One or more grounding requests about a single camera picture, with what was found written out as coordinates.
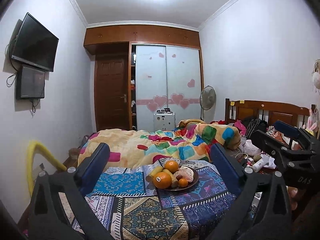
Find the right hand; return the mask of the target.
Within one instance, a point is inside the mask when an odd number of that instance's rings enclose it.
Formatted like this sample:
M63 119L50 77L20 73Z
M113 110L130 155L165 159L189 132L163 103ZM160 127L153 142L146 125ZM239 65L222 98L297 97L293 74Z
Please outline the right hand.
M290 199L290 205L291 205L291 210L295 210L297 208L297 200L296 200L296 195L298 193L298 189L295 187L287 187L287 192L289 194L289 199Z

